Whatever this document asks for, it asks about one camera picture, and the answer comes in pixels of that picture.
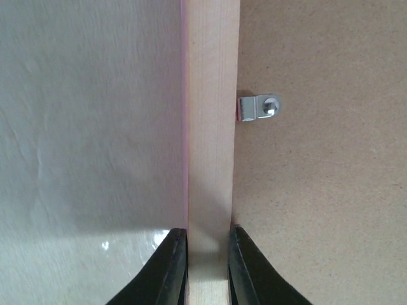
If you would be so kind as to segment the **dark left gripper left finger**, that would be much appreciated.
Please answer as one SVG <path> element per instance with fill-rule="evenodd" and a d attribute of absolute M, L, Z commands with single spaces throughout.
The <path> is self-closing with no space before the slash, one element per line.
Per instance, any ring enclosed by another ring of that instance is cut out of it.
<path fill-rule="evenodd" d="M 184 304 L 187 270 L 186 230 L 173 228 L 136 277 L 108 304 Z"/>

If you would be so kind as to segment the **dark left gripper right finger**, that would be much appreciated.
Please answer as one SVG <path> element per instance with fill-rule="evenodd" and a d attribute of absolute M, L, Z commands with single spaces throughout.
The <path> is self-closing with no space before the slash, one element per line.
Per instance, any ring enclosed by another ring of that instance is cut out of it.
<path fill-rule="evenodd" d="M 241 226 L 230 230 L 228 271 L 232 304 L 310 304 L 278 274 Z"/>

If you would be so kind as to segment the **pink picture frame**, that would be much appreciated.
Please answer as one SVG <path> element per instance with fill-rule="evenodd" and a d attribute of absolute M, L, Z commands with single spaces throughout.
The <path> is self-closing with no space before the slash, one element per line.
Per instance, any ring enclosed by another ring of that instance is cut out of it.
<path fill-rule="evenodd" d="M 184 1 L 190 304 L 241 225 L 314 304 L 406 303 L 406 2 Z M 239 97 L 278 115 L 237 121 Z"/>

